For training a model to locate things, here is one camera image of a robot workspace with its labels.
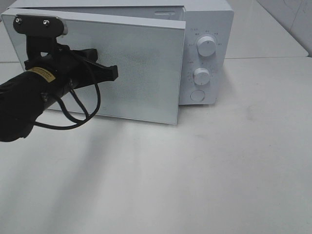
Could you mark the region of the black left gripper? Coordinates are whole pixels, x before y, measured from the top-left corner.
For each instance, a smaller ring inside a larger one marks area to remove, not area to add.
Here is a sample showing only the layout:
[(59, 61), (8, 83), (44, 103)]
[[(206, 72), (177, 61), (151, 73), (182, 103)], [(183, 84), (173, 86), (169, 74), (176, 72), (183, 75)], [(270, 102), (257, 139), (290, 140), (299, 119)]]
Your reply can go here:
[(118, 78), (116, 65), (96, 64), (94, 48), (72, 50), (56, 38), (27, 36), (26, 52), (23, 90), (27, 93), (68, 93)]

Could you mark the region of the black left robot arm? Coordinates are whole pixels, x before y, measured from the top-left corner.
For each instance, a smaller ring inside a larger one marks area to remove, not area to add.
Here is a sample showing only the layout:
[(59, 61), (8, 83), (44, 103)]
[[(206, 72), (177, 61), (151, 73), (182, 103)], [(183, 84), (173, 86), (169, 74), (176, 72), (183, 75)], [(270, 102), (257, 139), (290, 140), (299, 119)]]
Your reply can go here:
[[(98, 64), (96, 49), (71, 50), (57, 43), (56, 38), (27, 36), (28, 59), (25, 71), (0, 86), (0, 140), (11, 142), (26, 138), (34, 126), (52, 130), (71, 130), (88, 122), (101, 104), (99, 83), (114, 81), (117, 66)], [(94, 85), (96, 108), (88, 113), (75, 90)], [(37, 121), (52, 104), (73, 125), (55, 126)]]

